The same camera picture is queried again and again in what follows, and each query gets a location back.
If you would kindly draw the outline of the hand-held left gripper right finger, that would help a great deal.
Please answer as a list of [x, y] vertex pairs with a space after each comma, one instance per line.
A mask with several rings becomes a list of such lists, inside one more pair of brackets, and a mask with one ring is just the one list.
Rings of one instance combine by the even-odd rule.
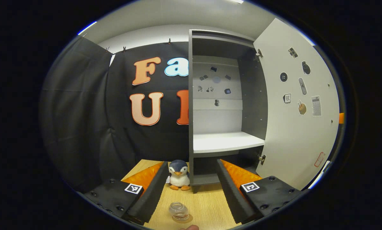
[[223, 159], [217, 160], [216, 171], [237, 224], [264, 218], [304, 194], [276, 176], [261, 178]]

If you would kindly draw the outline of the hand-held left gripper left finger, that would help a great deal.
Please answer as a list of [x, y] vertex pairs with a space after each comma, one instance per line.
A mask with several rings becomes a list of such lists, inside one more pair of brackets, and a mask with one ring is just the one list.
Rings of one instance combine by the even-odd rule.
[[162, 161], [127, 179], [109, 179], [83, 196], [120, 219], [143, 225], [156, 210], [167, 176], [168, 162]]

